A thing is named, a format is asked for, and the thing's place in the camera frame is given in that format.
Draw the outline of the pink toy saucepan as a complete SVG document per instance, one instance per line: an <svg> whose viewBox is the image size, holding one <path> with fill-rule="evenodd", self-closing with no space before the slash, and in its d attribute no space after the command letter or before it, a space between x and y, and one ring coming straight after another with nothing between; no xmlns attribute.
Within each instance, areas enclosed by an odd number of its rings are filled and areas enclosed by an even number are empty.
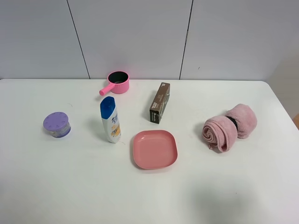
<svg viewBox="0 0 299 224"><path fill-rule="evenodd" d="M123 94L129 89L129 75L124 71L114 71L107 77L108 85L99 91L101 96L109 91L115 94Z"/></svg>

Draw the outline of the purple lidded round jar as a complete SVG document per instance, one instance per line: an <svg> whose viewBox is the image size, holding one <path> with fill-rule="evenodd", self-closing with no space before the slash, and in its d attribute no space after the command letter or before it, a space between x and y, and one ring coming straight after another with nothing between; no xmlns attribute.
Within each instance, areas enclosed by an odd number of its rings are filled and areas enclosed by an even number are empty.
<svg viewBox="0 0 299 224"><path fill-rule="evenodd" d="M62 138L71 131L69 118L64 112L54 112L43 121L44 129L54 138Z"/></svg>

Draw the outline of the rolled pink towel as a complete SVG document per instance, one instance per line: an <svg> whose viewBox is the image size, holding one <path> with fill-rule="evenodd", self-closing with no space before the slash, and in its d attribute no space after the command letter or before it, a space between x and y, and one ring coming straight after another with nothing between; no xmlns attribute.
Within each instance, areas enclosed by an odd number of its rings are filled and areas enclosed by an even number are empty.
<svg viewBox="0 0 299 224"><path fill-rule="evenodd" d="M234 118L235 125L227 118ZM216 149L220 153L231 149L237 139L246 139L257 126L257 118L253 110L244 104L238 104L224 115L208 119L202 129L202 138L208 143L209 149Z"/></svg>

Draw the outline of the black elastic band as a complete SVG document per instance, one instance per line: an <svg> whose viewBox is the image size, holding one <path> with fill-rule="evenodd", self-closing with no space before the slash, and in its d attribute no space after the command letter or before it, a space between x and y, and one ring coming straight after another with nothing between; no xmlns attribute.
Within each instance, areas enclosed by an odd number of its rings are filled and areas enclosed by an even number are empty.
<svg viewBox="0 0 299 224"><path fill-rule="evenodd" d="M230 116L227 116L227 118L235 125L236 129L238 130L238 124L237 124L236 120Z"/></svg>

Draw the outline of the brown cardboard box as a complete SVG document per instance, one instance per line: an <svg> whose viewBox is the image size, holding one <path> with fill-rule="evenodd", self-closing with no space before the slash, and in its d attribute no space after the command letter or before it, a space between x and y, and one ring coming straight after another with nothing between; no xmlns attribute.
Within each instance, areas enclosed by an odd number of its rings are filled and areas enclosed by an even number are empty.
<svg viewBox="0 0 299 224"><path fill-rule="evenodd" d="M159 124L170 97L170 84L162 82L149 108L150 122Z"/></svg>

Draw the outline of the pink square plate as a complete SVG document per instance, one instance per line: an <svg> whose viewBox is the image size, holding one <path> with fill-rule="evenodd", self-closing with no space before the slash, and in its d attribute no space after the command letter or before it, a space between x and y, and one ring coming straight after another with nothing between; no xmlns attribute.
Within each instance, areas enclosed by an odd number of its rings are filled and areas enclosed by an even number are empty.
<svg viewBox="0 0 299 224"><path fill-rule="evenodd" d="M166 130L141 131L133 139L132 156L141 169L168 167L178 158L175 138Z"/></svg>

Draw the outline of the white blue shampoo bottle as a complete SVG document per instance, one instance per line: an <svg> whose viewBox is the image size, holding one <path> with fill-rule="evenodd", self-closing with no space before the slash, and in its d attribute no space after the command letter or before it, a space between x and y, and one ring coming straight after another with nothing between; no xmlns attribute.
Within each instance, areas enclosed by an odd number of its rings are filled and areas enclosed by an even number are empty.
<svg viewBox="0 0 299 224"><path fill-rule="evenodd" d="M113 97L108 96L101 101L100 113L108 141L117 143L121 137L121 129L117 107Z"/></svg>

